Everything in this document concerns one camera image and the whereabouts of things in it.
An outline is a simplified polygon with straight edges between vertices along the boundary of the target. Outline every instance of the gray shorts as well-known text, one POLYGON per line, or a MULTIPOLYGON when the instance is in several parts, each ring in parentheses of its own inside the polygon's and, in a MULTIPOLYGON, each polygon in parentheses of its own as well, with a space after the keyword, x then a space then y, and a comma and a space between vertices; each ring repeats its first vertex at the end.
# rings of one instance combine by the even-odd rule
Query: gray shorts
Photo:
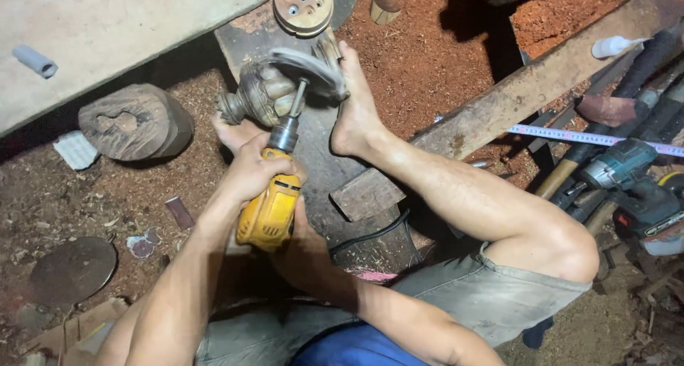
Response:
MULTIPOLYGON (((480 253, 426 267, 397 282, 400 293, 429 302, 481 335, 492 347, 556 314, 591 284, 497 266, 480 253)), ((252 309, 209 324, 198 366, 287 365, 307 342, 358 320, 333 307, 295 304, 287 312, 252 309)))

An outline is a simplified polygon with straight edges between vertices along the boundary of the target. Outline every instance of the man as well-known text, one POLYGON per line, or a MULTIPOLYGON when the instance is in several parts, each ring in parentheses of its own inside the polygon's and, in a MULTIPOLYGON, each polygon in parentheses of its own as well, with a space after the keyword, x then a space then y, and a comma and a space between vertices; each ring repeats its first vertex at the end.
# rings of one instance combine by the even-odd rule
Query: man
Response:
POLYGON ((273 265, 293 286, 339 308, 296 305, 284 319, 256 309, 207 325, 219 267, 237 263, 224 253, 239 249, 229 235, 240 211, 275 174, 303 177, 291 161, 261 159, 268 134, 217 118, 235 160, 183 249, 112 329, 99 365, 502 365, 493 346, 590 288, 599 258, 582 225, 490 173, 390 133, 356 52, 345 42, 340 51, 352 95, 333 129, 332 150, 404 182, 446 222, 482 240, 482 249, 381 287, 331 263, 300 199, 293 237, 273 265))

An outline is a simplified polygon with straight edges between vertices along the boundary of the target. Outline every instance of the tape measure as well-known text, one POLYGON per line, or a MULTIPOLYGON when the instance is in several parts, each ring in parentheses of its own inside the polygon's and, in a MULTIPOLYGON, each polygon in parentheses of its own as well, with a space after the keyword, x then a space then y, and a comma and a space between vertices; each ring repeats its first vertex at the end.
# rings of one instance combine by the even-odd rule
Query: tape measure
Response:
MULTIPOLYGON (((545 127, 514 125, 508 129, 508 132, 521 135, 532 135, 538 137, 545 137, 548 139, 566 140, 568 142, 580 142, 598 144, 600 146, 612 146, 620 140, 625 140, 626 137, 614 137, 608 135, 588 134, 577 131, 548 129, 545 127)), ((675 157, 684 157, 684 147, 671 146, 670 144, 651 143, 659 154, 672 155, 675 157)))

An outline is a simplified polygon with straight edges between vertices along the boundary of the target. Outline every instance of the white glue bottle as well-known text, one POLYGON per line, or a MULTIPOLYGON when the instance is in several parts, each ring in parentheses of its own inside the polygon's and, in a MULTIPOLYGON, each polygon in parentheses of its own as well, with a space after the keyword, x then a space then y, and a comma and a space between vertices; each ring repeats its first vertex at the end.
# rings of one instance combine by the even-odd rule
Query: white glue bottle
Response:
POLYGON ((645 39, 629 40, 621 36, 613 36, 611 38, 600 39, 594 43, 592 47, 592 55, 597 59, 604 57, 615 56, 623 52, 627 47, 643 43, 645 39))

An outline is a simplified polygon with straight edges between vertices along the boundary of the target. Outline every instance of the gray pvc pipe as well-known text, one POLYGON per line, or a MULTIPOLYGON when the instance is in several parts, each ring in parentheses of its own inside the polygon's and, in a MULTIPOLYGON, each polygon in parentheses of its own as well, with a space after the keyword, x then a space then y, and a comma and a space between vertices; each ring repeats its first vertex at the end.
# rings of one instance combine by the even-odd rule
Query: gray pvc pipe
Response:
POLYGON ((12 49, 14 57, 36 74, 48 79, 57 72, 57 64, 27 45, 19 45, 12 49))

